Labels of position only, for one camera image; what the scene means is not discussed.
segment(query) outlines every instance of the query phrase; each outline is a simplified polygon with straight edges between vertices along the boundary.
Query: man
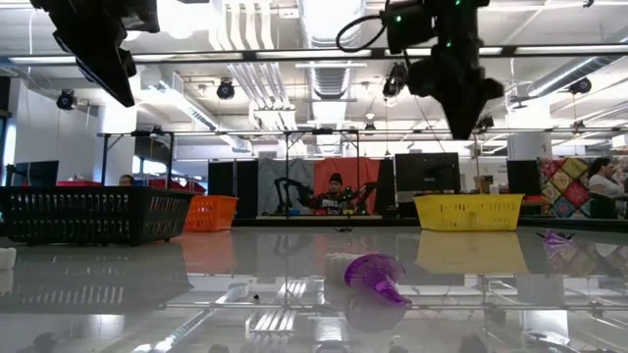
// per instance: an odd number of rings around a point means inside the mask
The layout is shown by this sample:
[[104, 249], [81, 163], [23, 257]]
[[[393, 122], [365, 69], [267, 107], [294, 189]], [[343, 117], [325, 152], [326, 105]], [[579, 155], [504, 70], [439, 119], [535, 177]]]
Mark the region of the man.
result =
[[118, 180], [118, 186], [133, 186], [133, 182], [135, 179], [132, 175], [123, 175], [120, 176], [120, 180]]
[[340, 173], [333, 173], [330, 176], [330, 184], [328, 191], [316, 195], [310, 203], [309, 208], [317, 210], [327, 210], [328, 215], [340, 215], [342, 210], [353, 209], [353, 203], [350, 200], [342, 199], [342, 176]]

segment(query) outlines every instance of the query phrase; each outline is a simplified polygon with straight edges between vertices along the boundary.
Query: woman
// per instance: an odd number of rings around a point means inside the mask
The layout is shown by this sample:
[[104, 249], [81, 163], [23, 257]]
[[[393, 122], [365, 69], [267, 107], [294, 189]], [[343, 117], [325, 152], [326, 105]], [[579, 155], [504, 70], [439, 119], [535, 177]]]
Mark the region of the woman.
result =
[[589, 168], [589, 189], [613, 199], [622, 198], [624, 187], [613, 180], [615, 169], [610, 162], [607, 157], [599, 157], [593, 162]]

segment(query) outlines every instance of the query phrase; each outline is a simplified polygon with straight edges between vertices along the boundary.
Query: chair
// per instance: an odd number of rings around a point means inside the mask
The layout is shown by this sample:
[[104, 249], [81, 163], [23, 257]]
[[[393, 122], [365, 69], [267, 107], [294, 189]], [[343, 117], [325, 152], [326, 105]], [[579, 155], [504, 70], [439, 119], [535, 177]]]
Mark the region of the chair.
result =
[[616, 200], [606, 195], [589, 192], [591, 197], [591, 218], [602, 220], [616, 220], [617, 219], [617, 204]]

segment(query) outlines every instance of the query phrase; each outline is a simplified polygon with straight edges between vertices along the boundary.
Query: orange basket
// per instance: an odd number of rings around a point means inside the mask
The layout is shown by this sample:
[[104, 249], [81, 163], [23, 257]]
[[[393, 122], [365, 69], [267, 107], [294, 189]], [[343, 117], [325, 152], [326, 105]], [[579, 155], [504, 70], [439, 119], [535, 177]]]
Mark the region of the orange basket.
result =
[[232, 227], [237, 197], [194, 196], [189, 205], [185, 231], [218, 231]]

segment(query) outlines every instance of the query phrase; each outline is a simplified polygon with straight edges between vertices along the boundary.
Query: colorful quilt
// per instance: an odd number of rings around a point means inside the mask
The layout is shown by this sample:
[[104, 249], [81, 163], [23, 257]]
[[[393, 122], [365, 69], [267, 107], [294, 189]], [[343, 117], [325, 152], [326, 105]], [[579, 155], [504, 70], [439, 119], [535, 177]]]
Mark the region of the colorful quilt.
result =
[[558, 218], [589, 218], [591, 200], [587, 172], [593, 159], [540, 159], [539, 171], [547, 213]]

